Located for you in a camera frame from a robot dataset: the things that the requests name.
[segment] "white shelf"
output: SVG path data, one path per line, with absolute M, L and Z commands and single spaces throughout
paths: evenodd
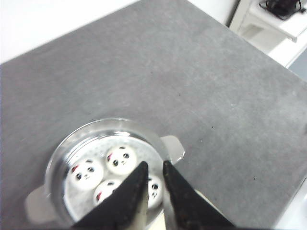
M 259 0 L 253 1 L 249 8 L 252 18 L 249 21 L 262 28 L 277 30 L 294 42 L 307 29 L 307 13 L 295 13 L 288 20 L 281 20 L 259 6 Z
M 251 29 L 243 37 L 253 46 L 288 68 L 307 48 L 307 30 L 294 43 L 282 34 L 267 29 Z

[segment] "perforated steamer tray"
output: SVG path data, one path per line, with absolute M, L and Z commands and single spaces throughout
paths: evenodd
M 62 226 L 71 226 L 94 208 L 94 189 L 80 191 L 67 180 L 71 166 L 79 159 L 94 157 L 104 166 L 104 180 L 119 178 L 105 166 L 107 151 L 116 145 L 131 146 L 137 155 L 137 165 L 146 161 L 149 173 L 162 178 L 164 160 L 176 163 L 184 149 L 174 136 L 158 137 L 155 133 L 126 119 L 103 119 L 91 122 L 72 132 L 54 151 L 46 170 L 45 184 L 34 190 L 25 206 L 30 221 L 44 223 L 56 219 Z M 162 205 L 149 210 L 147 226 L 162 212 Z

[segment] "white wall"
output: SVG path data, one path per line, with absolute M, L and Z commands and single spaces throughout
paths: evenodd
M 1 63 L 137 0 L 1 0 Z M 226 24 L 238 0 L 189 0 Z

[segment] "pot handle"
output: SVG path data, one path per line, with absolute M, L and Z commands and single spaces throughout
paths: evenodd
M 184 148 L 177 137 L 169 135 L 161 137 L 161 140 L 166 146 L 172 164 L 176 164 L 184 157 Z
M 43 224 L 56 219 L 56 212 L 46 197 L 43 185 L 27 196 L 24 207 L 28 220 L 33 224 Z

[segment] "gray table surface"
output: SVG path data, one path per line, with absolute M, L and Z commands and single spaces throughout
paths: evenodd
M 81 125 L 181 140 L 177 168 L 235 224 L 270 227 L 307 173 L 307 83 L 185 0 L 142 0 L 1 66 L 1 226 Z M 44 227 L 56 226 L 49 223 Z

